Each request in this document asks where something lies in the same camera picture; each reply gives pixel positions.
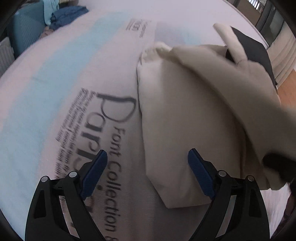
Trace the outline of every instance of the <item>blue stripe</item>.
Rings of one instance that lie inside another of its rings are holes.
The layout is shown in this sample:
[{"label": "blue stripe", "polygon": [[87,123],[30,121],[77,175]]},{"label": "blue stripe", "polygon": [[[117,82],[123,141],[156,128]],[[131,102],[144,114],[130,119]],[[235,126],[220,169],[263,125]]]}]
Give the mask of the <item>blue stripe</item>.
[{"label": "blue stripe", "polygon": [[32,77],[5,120],[0,134],[0,205],[23,239],[50,125],[81,71],[126,20],[123,13],[104,16],[87,33],[56,51]]}]

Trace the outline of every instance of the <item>blue chair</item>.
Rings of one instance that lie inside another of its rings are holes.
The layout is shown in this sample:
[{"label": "blue chair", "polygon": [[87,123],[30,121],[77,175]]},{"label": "blue chair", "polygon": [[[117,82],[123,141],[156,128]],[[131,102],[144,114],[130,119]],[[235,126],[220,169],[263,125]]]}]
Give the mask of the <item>blue chair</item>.
[{"label": "blue chair", "polygon": [[7,25],[7,35],[17,58],[35,43],[45,28],[43,1],[19,9]]}]

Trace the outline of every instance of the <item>black cloth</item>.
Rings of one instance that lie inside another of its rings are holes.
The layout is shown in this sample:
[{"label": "black cloth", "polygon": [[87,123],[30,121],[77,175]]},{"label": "black cloth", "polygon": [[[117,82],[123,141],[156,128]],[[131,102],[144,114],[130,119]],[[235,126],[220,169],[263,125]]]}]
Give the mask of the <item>black cloth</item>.
[{"label": "black cloth", "polygon": [[[276,80],[274,78],[274,73],[272,71],[271,62],[263,44],[256,41],[255,39],[248,37],[236,28],[232,28],[232,30],[234,34],[237,36],[241,45],[243,46],[248,60],[261,64],[265,68],[266,72],[271,78],[272,84],[276,88]],[[226,58],[234,62],[229,51],[227,51],[226,53]]]}]

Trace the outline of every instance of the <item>blue clothing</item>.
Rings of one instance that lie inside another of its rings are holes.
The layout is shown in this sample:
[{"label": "blue clothing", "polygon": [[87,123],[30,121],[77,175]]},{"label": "blue clothing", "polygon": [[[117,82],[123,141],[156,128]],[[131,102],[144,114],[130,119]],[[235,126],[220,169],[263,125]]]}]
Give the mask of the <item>blue clothing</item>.
[{"label": "blue clothing", "polygon": [[60,27],[63,27],[67,24],[73,22],[79,16],[88,12],[86,7],[82,6],[72,6],[64,7],[52,14],[50,29],[57,30]]},{"label": "blue clothing", "polygon": [[50,25],[52,14],[59,9],[59,0],[43,0],[44,4],[44,22]]}]

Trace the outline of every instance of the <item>wooden floor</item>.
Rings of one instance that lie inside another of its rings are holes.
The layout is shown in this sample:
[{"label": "wooden floor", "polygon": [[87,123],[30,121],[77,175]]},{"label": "wooden floor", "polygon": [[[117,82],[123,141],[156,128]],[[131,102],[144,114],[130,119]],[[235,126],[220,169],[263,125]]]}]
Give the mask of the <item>wooden floor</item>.
[{"label": "wooden floor", "polygon": [[282,105],[296,107],[296,72],[293,70],[279,87],[278,94]]}]

